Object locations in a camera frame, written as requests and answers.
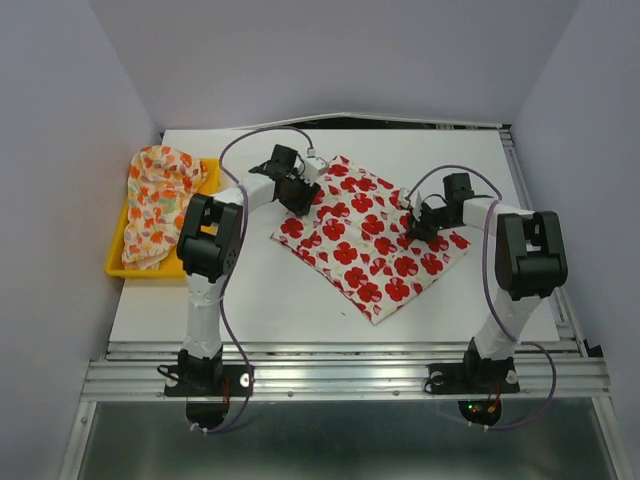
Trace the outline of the white red poppy skirt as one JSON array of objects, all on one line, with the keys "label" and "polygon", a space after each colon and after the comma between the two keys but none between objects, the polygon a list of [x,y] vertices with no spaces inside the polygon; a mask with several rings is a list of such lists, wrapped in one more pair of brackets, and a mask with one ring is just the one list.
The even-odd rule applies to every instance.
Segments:
[{"label": "white red poppy skirt", "polygon": [[343,156],[333,158],[310,211],[286,214],[271,238],[325,277],[372,324],[405,306],[470,250],[458,230],[408,236],[400,190]]}]

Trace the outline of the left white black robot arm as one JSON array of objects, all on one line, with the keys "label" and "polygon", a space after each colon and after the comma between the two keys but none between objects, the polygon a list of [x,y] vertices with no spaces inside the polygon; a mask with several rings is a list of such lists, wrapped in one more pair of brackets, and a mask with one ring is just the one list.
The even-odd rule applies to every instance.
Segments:
[{"label": "left white black robot arm", "polygon": [[249,214],[274,201],[296,217],[309,213],[328,163],[310,148],[277,145],[268,161],[214,195],[189,201],[177,257],[188,286],[186,338],[178,354],[176,381],[199,393],[215,392],[222,382],[221,301],[225,283],[239,259]]}]

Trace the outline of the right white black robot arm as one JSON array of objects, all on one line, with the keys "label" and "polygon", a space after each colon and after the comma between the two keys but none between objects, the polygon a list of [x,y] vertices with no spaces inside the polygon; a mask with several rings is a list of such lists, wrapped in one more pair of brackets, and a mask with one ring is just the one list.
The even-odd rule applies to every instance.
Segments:
[{"label": "right white black robot arm", "polygon": [[480,394],[519,390],[514,355],[521,333],[543,299],[563,286],[568,264],[559,217],[551,211],[523,210],[503,203],[499,193],[474,192],[472,170],[462,169],[443,180],[443,204],[433,208],[415,189],[401,192],[409,211],[407,235],[435,241],[440,233],[474,227],[483,234],[482,282],[497,282],[497,294],[485,299],[489,315],[470,340],[459,363],[429,365],[425,382],[434,395]]}]

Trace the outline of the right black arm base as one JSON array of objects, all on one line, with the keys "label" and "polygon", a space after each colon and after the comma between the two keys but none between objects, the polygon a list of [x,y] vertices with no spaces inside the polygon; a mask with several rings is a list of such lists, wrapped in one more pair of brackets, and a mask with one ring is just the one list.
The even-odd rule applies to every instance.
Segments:
[{"label": "right black arm base", "polygon": [[434,395],[515,394],[520,385],[512,363],[490,361],[478,367],[463,363],[432,363],[427,366],[430,392]]}]

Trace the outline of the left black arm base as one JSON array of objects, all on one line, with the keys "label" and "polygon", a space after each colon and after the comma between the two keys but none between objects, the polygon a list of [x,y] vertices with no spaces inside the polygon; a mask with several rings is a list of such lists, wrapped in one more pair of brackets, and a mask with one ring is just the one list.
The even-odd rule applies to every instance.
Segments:
[{"label": "left black arm base", "polygon": [[251,397],[253,395],[254,367],[226,364],[213,380],[185,380],[177,365],[160,365],[157,372],[164,378],[166,397]]}]

